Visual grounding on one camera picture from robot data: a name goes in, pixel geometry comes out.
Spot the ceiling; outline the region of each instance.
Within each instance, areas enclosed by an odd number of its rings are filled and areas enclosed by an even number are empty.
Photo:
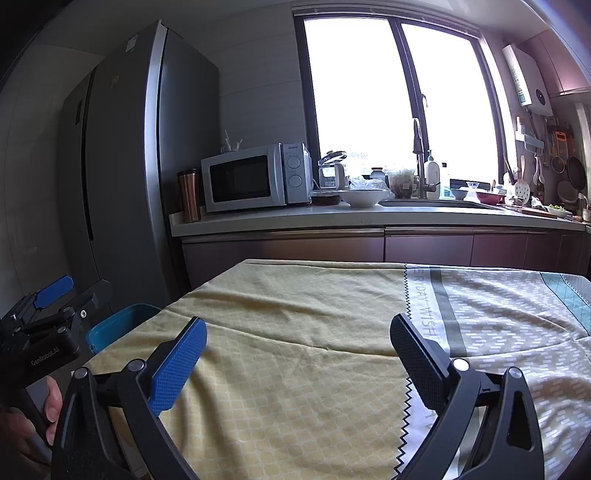
[[[38,36],[52,45],[106,55],[130,34],[160,18],[178,33],[242,11],[285,0],[73,0]],[[330,3],[302,0],[293,4]],[[413,4],[436,9],[495,30],[520,43],[548,27],[521,0],[367,0],[355,3]]]

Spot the window frame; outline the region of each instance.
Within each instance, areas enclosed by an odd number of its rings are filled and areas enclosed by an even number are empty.
[[[385,14],[370,14],[370,13],[323,13],[310,15],[294,15],[295,26],[295,40],[298,49],[298,58],[300,61],[300,76],[302,84],[302,94],[304,100],[304,119],[306,122],[306,137],[308,140],[308,150],[312,158],[316,160],[313,162],[313,176],[316,181],[319,180],[318,162],[322,157],[320,152],[320,136],[318,133],[318,123],[316,118],[316,101],[314,98],[314,86],[312,81],[312,71],[310,67],[310,54],[308,49],[308,40],[306,37],[306,28],[304,22],[316,18],[380,18],[387,20],[392,30],[392,35],[398,47],[398,54],[402,63],[402,69],[407,83],[408,98],[410,101],[411,112],[413,118],[418,118],[421,126],[421,138],[423,140],[423,151],[427,152],[429,147],[428,125],[426,122],[425,109],[423,104],[423,94],[421,92],[420,84],[415,69],[413,56],[408,46],[406,35],[402,29],[402,25],[416,25],[418,27],[431,28],[456,37],[463,38],[470,42],[474,54],[480,67],[480,72],[485,83],[486,91],[488,93],[489,103],[491,105],[491,113],[496,137],[497,149],[497,163],[498,163],[498,181],[503,182],[503,176],[506,172],[507,162],[507,148],[506,138],[503,130],[503,122],[501,117],[501,106],[499,104],[498,95],[496,93],[492,74],[489,66],[485,60],[484,51],[480,44],[480,38],[469,34],[461,33],[451,28],[442,27],[429,22],[414,20],[410,18],[398,17],[396,15]]]

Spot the human hand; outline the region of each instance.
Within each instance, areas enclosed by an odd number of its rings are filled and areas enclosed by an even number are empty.
[[[47,420],[51,423],[46,431],[46,439],[49,445],[53,445],[56,436],[57,419],[61,411],[61,392],[57,382],[52,377],[47,377],[49,395],[45,400],[43,411]],[[0,413],[0,430],[23,455],[33,458],[34,452],[28,440],[35,434],[35,427],[31,420],[20,413]]]

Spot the bright window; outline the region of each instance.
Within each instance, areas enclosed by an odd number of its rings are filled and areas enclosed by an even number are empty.
[[[416,164],[406,80],[388,20],[307,20],[320,152],[345,150],[350,176]]]
[[[495,124],[482,71],[469,40],[403,25],[413,55],[433,157],[453,179],[499,180]]]
[[[499,180],[475,41],[386,18],[312,17],[304,27],[321,156],[346,151],[350,176],[416,168],[413,117],[424,113],[426,146],[451,178]],[[410,55],[399,53],[405,40]]]

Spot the sink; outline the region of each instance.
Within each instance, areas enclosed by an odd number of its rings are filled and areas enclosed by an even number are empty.
[[[379,203],[385,207],[453,207],[453,208],[476,208],[486,210],[498,210],[493,205],[483,203],[465,202],[464,200],[430,200],[430,199],[396,199],[383,200]]]

